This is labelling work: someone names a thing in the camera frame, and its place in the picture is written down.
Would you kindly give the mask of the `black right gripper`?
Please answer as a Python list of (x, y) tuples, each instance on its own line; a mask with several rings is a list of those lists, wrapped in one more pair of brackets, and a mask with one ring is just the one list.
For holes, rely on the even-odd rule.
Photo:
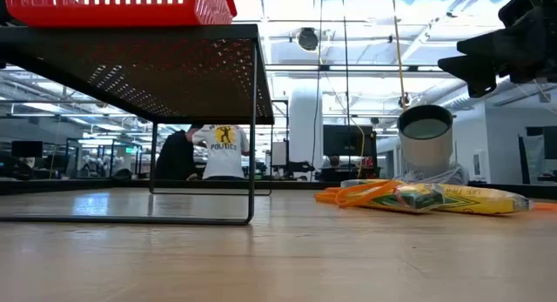
[(508, 37), (508, 74), (514, 83), (541, 80), (557, 83), (557, 0), (510, 0), (499, 10), (504, 30), (495, 30), (457, 43), (457, 50), (469, 56), (446, 57), (438, 66), (466, 83), (469, 97), (493, 92), (496, 77), (487, 56), (503, 57), (500, 37)]

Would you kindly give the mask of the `yellow snack packet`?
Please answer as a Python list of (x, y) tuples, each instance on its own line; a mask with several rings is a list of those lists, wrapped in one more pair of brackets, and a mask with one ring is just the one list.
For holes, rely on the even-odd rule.
[(386, 211), (424, 213), (442, 206), (445, 199), (437, 185), (413, 184), (397, 185), (376, 197), (370, 197), (362, 207)]

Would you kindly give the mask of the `white cylindrical cup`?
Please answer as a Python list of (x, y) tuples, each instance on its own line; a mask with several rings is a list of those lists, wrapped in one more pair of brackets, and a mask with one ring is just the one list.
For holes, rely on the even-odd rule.
[(434, 104), (420, 105), (403, 112), (397, 121), (399, 141), (405, 161), (427, 177), (450, 169), (453, 155), (453, 115)]

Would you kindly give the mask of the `black computer monitor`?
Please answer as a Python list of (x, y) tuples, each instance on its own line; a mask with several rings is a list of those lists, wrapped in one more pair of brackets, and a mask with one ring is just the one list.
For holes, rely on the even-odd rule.
[(42, 141), (12, 141), (11, 155), (16, 158), (40, 158), (43, 156)]
[(372, 126), (324, 125), (325, 156), (373, 157), (377, 154), (376, 132)]

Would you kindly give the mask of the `black dome ceiling fixture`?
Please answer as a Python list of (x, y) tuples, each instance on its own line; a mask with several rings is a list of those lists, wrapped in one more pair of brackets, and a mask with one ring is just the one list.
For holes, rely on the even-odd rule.
[(302, 50), (315, 51), (319, 45), (319, 38), (314, 28), (301, 28), (298, 35), (298, 44)]

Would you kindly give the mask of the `person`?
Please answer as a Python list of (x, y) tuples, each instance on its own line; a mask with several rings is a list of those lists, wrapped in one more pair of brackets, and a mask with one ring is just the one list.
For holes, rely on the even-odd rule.
[(188, 140), (201, 125), (193, 124), (188, 131), (176, 131), (165, 141), (159, 153), (155, 179), (191, 180), (197, 176), (194, 145)]
[(347, 167), (348, 164), (344, 163), (339, 156), (328, 156), (322, 165), (323, 169), (343, 169)]
[(245, 178), (242, 157), (249, 155), (250, 144), (238, 125), (206, 124), (191, 135), (191, 142), (204, 144), (207, 161), (203, 180), (240, 180)]

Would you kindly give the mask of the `white round pillar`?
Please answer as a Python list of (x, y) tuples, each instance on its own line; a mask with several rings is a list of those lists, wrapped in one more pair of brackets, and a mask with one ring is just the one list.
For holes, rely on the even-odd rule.
[(299, 86), (289, 99), (289, 158), (308, 163), (314, 171), (295, 171), (295, 178), (315, 182), (322, 165), (322, 98), (316, 86)]

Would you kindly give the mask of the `white board on stand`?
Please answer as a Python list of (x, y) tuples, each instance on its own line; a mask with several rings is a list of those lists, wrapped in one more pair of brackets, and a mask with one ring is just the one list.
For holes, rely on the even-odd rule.
[(271, 149), (272, 166), (286, 166), (288, 143), (286, 141), (273, 142)]

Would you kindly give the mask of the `black perforated metal shelf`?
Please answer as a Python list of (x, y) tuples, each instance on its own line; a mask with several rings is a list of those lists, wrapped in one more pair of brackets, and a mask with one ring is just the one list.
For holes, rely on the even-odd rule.
[[(254, 24), (174, 28), (0, 29), (0, 60), (161, 124), (274, 121)], [(248, 225), (253, 178), (188, 188), (178, 181), (110, 180), (77, 193), (6, 193), (0, 222)]]

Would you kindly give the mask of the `red plastic mesh basket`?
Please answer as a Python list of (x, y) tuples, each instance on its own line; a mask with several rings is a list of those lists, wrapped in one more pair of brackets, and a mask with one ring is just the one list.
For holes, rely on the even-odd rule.
[(234, 0), (0, 0), (7, 16), (34, 27), (229, 24)]

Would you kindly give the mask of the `black aluminium rig frame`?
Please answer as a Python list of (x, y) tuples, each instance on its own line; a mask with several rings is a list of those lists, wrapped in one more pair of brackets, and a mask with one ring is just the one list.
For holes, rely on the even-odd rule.
[[(247, 182), (223, 182), (223, 181), (166, 181), (159, 180), (155, 183), (156, 188), (168, 189), (246, 189)], [(294, 181), (256, 181), (257, 190), (308, 190), (319, 191), (327, 187), (339, 186), (332, 182), (294, 182)], [(472, 182), (473, 187), (490, 188), (518, 193), (527, 198), (545, 199), (557, 201), (557, 185), (493, 185), (480, 182)], [(73, 179), (73, 180), (0, 180), (0, 195), (14, 195), (24, 193), (39, 193), (49, 191), (78, 191), (110, 188), (149, 188), (148, 180), (123, 180), (123, 179)]]

